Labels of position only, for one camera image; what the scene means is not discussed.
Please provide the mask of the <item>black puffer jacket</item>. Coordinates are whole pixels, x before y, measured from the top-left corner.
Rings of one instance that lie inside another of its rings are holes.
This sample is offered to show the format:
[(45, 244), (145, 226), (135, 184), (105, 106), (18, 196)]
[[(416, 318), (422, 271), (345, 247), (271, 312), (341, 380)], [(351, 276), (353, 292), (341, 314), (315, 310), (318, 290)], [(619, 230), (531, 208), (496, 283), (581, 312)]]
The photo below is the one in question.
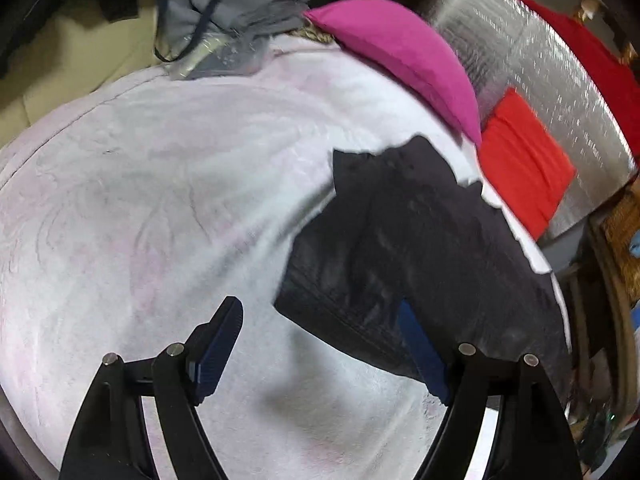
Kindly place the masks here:
[(295, 237), (274, 306), (355, 359), (418, 378), (397, 322), (408, 304), (449, 362), (541, 360), (570, 393), (570, 350), (552, 277), (536, 271), (480, 183), (461, 185), (429, 140), (381, 154), (335, 152), (332, 200)]

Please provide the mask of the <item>white bed blanket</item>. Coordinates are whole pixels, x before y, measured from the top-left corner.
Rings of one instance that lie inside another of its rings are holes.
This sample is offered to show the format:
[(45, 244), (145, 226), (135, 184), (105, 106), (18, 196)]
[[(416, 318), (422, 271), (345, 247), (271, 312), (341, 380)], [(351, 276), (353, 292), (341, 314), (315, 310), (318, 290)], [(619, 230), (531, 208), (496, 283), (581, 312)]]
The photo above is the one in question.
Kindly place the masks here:
[(337, 46), (281, 36), (249, 77), (148, 68), (1, 152), (1, 385), (55, 467), (102, 358), (157, 356), (228, 296), (244, 323), (198, 416), (232, 479), (409, 479), (445, 409), (273, 307), (292, 241), (333, 193), (334, 151), (420, 134), (461, 183), (472, 142)]

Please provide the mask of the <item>red pillow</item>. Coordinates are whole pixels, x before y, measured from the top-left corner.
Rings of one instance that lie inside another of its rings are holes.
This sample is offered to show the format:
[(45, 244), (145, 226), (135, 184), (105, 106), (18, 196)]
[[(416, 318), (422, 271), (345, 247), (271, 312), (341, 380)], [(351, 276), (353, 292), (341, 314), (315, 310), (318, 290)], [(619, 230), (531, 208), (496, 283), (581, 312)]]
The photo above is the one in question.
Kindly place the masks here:
[(576, 169), (525, 99), (509, 88), (489, 115), (478, 161), (534, 240), (550, 226)]

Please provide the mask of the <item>wicker basket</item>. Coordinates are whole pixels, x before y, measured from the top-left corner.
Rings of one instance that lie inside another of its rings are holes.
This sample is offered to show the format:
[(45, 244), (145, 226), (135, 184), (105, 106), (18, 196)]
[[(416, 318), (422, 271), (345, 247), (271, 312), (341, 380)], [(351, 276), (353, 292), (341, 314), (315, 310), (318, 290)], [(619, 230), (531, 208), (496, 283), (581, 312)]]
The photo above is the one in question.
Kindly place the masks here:
[(629, 299), (639, 300), (639, 192), (627, 188), (602, 223), (602, 230), (620, 271)]

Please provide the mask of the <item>grey folded garment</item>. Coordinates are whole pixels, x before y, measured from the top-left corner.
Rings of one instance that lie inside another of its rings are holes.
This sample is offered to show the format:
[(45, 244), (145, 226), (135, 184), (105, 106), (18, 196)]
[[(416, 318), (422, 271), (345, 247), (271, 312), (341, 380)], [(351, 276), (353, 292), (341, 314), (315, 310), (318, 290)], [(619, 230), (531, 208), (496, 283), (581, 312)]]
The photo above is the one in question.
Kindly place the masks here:
[(309, 0), (160, 0), (154, 54), (172, 79), (249, 75), (272, 37), (305, 25)]

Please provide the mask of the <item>silver foil headboard cover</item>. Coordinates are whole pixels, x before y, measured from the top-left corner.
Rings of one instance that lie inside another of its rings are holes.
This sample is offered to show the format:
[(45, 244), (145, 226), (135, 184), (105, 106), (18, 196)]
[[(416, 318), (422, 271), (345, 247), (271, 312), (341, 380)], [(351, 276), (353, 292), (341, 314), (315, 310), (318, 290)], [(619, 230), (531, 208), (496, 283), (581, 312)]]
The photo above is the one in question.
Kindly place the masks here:
[(515, 89), (568, 155), (576, 176), (544, 236), (553, 240), (609, 200), (637, 166), (623, 131), (578, 58), (518, 0), (422, 0), (416, 12), (456, 52), (488, 118)]

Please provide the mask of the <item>magenta pillow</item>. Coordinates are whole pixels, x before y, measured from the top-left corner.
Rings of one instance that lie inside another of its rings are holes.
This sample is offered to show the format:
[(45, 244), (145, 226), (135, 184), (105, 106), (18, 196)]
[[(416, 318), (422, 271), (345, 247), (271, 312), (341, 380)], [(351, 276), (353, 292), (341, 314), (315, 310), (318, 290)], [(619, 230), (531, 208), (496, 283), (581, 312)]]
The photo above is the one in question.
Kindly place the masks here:
[(454, 131), (482, 143), (471, 81), (448, 42), (418, 14), (392, 0), (341, 0), (305, 16), (419, 93)]

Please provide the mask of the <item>red cloth behind headboard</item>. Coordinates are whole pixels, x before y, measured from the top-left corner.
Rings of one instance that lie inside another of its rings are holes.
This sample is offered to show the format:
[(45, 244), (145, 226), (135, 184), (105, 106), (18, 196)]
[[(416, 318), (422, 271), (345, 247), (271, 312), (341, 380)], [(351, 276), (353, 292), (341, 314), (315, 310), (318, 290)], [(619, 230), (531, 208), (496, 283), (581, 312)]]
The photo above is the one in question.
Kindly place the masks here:
[(639, 161), (639, 84), (590, 30), (564, 14), (547, 9), (534, 0), (520, 0), (536, 12), (563, 39), (604, 97), (632, 156)]

